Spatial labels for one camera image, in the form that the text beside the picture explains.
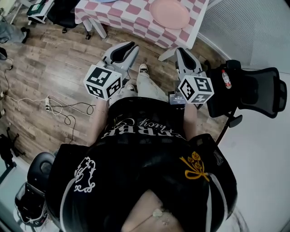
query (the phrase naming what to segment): sneaker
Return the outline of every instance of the sneaker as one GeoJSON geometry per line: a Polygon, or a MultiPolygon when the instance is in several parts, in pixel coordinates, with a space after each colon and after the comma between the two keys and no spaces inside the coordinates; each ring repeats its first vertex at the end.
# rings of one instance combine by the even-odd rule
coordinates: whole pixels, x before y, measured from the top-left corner
{"type": "Polygon", "coordinates": [[[131,90],[133,92],[136,92],[135,87],[133,85],[128,85],[127,90],[131,90]]]}
{"type": "Polygon", "coordinates": [[[26,43],[26,40],[27,40],[28,35],[29,35],[29,33],[30,33],[30,29],[21,28],[21,31],[22,31],[23,33],[26,33],[25,38],[22,40],[22,43],[24,44],[24,43],[26,43]]]}
{"type": "Polygon", "coordinates": [[[140,73],[148,73],[148,68],[147,68],[147,65],[146,64],[141,64],[140,67],[139,67],[139,72],[140,73]]]}

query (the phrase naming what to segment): pink and white tablecloth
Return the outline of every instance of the pink and white tablecloth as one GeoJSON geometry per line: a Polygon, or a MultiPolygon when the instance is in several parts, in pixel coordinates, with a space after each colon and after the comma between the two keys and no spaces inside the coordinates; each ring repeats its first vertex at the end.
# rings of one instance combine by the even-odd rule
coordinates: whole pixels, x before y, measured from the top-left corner
{"type": "Polygon", "coordinates": [[[206,7],[206,0],[179,0],[190,14],[189,24],[183,29],[169,29],[157,23],[149,11],[153,1],[118,0],[112,3],[99,3],[92,0],[81,0],[75,8],[76,23],[80,24],[88,18],[92,18],[98,23],[130,31],[162,48],[187,46],[189,39],[195,40],[190,37],[190,34],[198,26],[196,22],[202,8],[206,7]]]}

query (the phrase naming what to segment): pink plate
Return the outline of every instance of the pink plate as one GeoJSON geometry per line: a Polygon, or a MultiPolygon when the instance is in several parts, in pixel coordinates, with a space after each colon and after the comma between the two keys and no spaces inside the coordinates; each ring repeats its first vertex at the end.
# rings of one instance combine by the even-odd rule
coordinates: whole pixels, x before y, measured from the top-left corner
{"type": "Polygon", "coordinates": [[[190,20],[188,10],[177,0],[155,0],[150,13],[159,24],[170,29],[184,28],[190,20]]]}

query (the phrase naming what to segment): light jeans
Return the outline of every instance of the light jeans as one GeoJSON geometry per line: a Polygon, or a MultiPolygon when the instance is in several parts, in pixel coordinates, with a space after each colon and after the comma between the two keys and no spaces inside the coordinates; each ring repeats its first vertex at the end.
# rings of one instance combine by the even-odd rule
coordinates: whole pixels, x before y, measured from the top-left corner
{"type": "Polygon", "coordinates": [[[20,29],[7,23],[4,20],[0,20],[0,42],[4,43],[21,43],[25,38],[26,33],[22,32],[20,29]]]}
{"type": "Polygon", "coordinates": [[[150,79],[150,76],[147,73],[141,72],[138,74],[137,77],[138,93],[131,90],[127,90],[127,85],[128,83],[124,86],[124,88],[121,89],[120,93],[115,94],[110,99],[110,105],[125,97],[148,97],[168,102],[168,97],[166,96],[166,94],[154,83],[154,81],[150,79]]]}

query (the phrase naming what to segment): plastic bottle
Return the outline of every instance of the plastic bottle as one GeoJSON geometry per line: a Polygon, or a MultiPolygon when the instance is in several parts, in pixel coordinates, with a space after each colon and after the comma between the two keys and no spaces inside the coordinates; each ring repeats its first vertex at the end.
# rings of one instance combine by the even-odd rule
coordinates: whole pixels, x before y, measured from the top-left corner
{"type": "Polygon", "coordinates": [[[222,78],[223,78],[223,81],[226,84],[227,89],[230,89],[232,87],[232,84],[231,84],[230,78],[228,77],[228,75],[225,72],[225,70],[222,70],[222,78]]]}

